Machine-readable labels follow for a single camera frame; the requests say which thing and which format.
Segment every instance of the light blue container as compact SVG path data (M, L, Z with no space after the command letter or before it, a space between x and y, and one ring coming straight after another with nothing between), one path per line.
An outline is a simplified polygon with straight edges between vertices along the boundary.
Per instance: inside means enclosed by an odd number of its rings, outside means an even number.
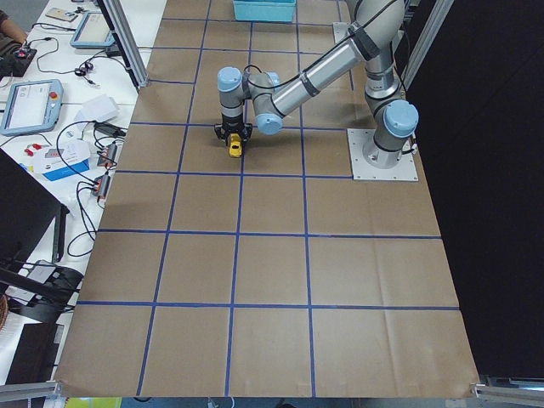
M233 0L235 17L241 21L292 22L297 0Z

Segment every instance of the yellow object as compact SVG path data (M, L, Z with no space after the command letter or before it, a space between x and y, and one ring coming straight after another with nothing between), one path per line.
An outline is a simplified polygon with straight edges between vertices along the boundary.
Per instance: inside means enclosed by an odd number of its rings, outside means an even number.
M241 157L241 137L238 133L232 133L229 136L229 156L234 158Z
M121 398L69 398L66 408L120 408Z

